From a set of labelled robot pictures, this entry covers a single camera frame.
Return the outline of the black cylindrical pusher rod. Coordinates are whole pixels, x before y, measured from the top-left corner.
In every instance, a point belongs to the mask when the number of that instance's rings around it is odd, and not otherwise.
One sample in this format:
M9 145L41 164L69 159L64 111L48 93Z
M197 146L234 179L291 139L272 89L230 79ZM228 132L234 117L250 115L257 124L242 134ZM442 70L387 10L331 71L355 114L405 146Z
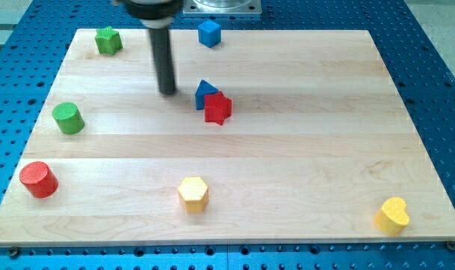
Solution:
M162 95L174 95L176 86L169 30L167 28L150 28L148 34L158 90Z

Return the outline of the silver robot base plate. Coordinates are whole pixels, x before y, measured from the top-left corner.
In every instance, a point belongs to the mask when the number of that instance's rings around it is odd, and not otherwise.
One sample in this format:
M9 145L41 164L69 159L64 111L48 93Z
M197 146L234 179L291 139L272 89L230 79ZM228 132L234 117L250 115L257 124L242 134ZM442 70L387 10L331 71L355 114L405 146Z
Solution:
M261 0L185 0L184 14L261 14Z

